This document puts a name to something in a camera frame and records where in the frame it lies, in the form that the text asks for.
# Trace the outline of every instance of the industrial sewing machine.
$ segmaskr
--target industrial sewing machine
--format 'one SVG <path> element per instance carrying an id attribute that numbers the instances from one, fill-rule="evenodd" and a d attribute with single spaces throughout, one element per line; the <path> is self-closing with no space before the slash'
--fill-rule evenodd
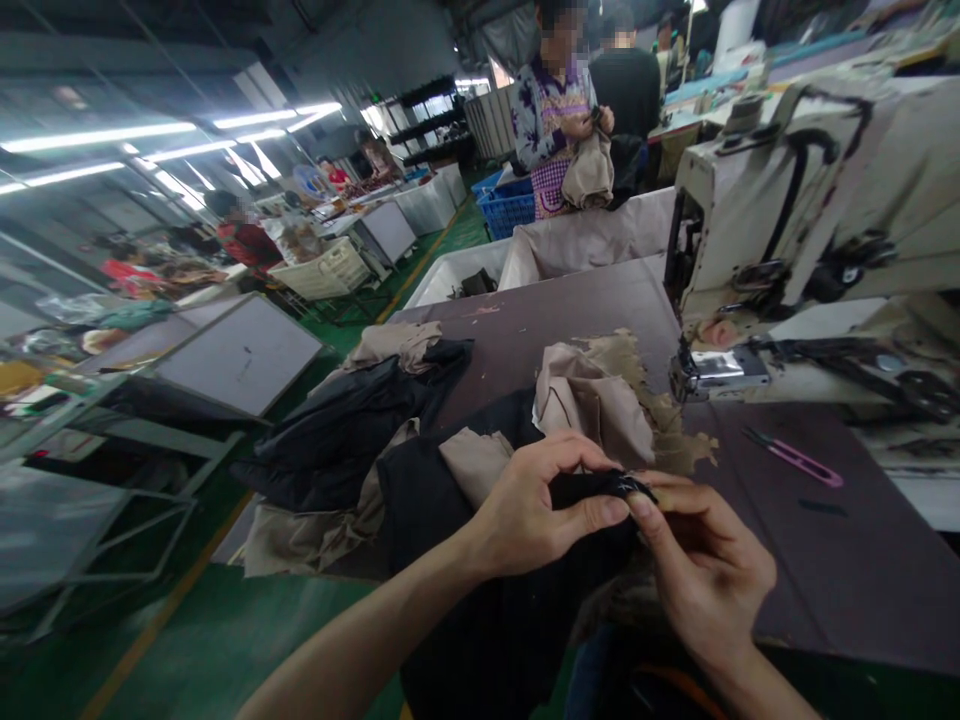
<path id="1" fill-rule="evenodd" d="M 680 164 L 674 394 L 842 403 L 960 457 L 960 78 L 847 73 L 760 107 Z"/>

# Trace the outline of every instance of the apron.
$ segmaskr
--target apron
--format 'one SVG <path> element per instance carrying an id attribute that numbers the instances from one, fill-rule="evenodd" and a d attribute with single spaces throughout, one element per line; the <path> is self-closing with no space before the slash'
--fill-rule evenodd
<path id="1" fill-rule="evenodd" d="M 565 117 L 590 112 L 590 105 L 583 94 L 583 82 L 573 85 L 570 76 L 567 75 L 566 83 L 564 94 L 559 96 L 547 95 L 543 85 L 537 83 L 543 137 L 549 137 L 554 131 L 559 130 L 560 123 L 563 122 Z M 561 188 L 563 187 L 563 178 L 567 174 L 567 168 L 570 167 L 570 163 L 573 162 L 576 154 L 576 146 L 568 144 L 530 174 L 537 206 L 537 220 L 566 215 L 573 211 L 573 208 L 563 199 Z"/>

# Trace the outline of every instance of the black shirt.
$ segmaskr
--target black shirt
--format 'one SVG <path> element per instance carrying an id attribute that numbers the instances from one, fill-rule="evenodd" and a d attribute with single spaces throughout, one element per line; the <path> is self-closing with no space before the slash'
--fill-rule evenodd
<path id="1" fill-rule="evenodd" d="M 660 124 L 660 64 L 637 48 L 607 50 L 590 65 L 597 102 L 613 110 L 614 134 L 644 140 Z"/>

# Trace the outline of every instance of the beige fabric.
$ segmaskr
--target beige fabric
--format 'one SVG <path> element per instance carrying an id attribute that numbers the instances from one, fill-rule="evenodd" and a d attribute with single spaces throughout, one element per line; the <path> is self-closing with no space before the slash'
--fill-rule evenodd
<path id="1" fill-rule="evenodd" d="M 500 289 L 645 258 L 662 261 L 670 241 L 676 190 L 630 198 L 613 212 L 585 210 L 518 226 L 507 252 Z M 662 265 L 656 272 L 663 277 Z"/>
<path id="2" fill-rule="evenodd" d="M 605 208 L 613 200 L 613 160 L 610 138 L 595 132 L 577 147 L 563 177 L 563 198 L 579 210 Z"/>
<path id="3" fill-rule="evenodd" d="M 457 485 L 477 510 L 513 457 L 513 446 L 499 432 L 477 435 L 464 428 L 440 446 Z"/>
<path id="4" fill-rule="evenodd" d="M 338 377 L 372 367 L 394 355 L 400 356 L 400 367 L 410 375 L 420 375 L 430 369 L 423 356 L 437 344 L 442 336 L 439 322 L 398 323 L 396 325 L 371 325 L 360 336 L 357 345 L 340 367 L 310 391 L 312 395 Z"/>
<path id="5" fill-rule="evenodd" d="M 407 420 L 379 457 L 419 434 L 420 421 Z M 376 537 L 383 511 L 376 462 L 363 480 L 360 500 L 353 511 L 295 514 L 261 502 L 247 535 L 244 576 L 322 573 L 361 543 Z"/>
<path id="6" fill-rule="evenodd" d="M 570 345 L 544 349 L 535 412 L 544 434 L 577 430 L 627 470 L 654 462 L 653 431 L 633 389 Z"/>

